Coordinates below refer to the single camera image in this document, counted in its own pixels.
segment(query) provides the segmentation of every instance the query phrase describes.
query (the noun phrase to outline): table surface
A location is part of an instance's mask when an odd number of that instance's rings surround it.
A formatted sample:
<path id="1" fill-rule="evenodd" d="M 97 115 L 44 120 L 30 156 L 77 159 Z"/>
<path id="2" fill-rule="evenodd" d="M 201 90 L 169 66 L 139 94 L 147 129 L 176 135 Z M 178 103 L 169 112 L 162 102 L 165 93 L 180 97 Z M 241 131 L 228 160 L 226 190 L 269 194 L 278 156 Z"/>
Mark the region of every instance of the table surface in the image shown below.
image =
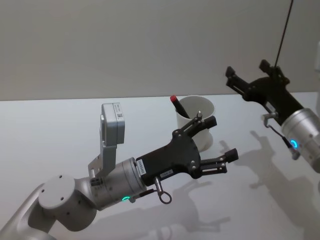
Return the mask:
<path id="1" fill-rule="evenodd" d="M 295 93 L 316 108 L 316 93 Z M 215 104 L 213 145 L 201 158 L 237 148 L 227 174 L 193 180 L 181 173 L 163 181 L 172 203 L 156 194 L 98 212 L 80 232 L 56 223 L 58 240 L 319 240 L 320 175 L 291 155 L 266 129 L 266 112 L 239 95 L 206 96 Z M 166 145 L 177 127 L 168 97 L 0 102 L 0 228 L 40 183 L 58 174 L 88 175 L 99 153 L 101 104 L 120 102 L 125 141 L 117 163 Z"/>

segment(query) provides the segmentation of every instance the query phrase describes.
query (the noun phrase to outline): white wall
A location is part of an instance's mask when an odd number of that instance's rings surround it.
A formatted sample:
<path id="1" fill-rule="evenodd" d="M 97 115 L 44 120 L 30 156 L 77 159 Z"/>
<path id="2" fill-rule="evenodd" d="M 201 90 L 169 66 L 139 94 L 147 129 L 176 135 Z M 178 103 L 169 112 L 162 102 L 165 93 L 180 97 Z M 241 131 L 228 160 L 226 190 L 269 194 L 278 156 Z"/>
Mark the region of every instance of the white wall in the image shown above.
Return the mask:
<path id="1" fill-rule="evenodd" d="M 316 93 L 294 96 L 315 109 Z M 178 174 L 163 181 L 170 205 L 150 195 L 99 212 L 81 232 L 56 224 L 50 233 L 58 240 L 319 240 L 320 174 L 291 159 L 263 126 L 260 105 L 239 95 L 206 97 L 218 125 L 201 157 L 237 148 L 239 160 L 227 174 L 197 181 Z M 0 228 L 40 183 L 61 173 L 88 175 L 99 152 L 101 104 L 113 101 L 122 105 L 126 128 L 117 162 L 169 142 L 177 124 L 168 97 L 0 102 Z"/>
<path id="2" fill-rule="evenodd" d="M 227 94 L 274 63 L 290 0 L 1 0 L 0 100 Z M 315 91 L 320 1 L 296 0 L 279 64 Z"/>

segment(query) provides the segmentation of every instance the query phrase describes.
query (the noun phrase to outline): white cup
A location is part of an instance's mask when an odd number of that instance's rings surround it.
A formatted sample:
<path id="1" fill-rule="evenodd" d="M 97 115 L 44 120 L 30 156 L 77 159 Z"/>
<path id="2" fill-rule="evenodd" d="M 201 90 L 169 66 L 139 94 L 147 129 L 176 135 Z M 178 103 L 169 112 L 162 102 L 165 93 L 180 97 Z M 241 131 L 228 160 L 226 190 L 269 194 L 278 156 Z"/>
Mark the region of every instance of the white cup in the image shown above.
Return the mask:
<path id="1" fill-rule="evenodd" d="M 179 113 L 176 112 L 176 120 L 178 124 L 178 128 L 182 128 L 188 122 L 191 121 L 194 117 L 197 116 L 197 113 L 201 111 L 202 119 L 207 119 L 208 117 L 212 116 L 215 113 L 215 105 L 207 98 L 203 96 L 186 96 L 179 100 L 181 105 L 184 107 L 186 113 L 189 115 L 190 118 L 186 118 L 181 116 Z M 210 141 L 210 132 L 209 129 L 204 129 L 198 132 L 195 136 L 193 136 L 193 141 L 198 148 L 198 151 L 201 152 L 205 149 L 206 145 Z"/>

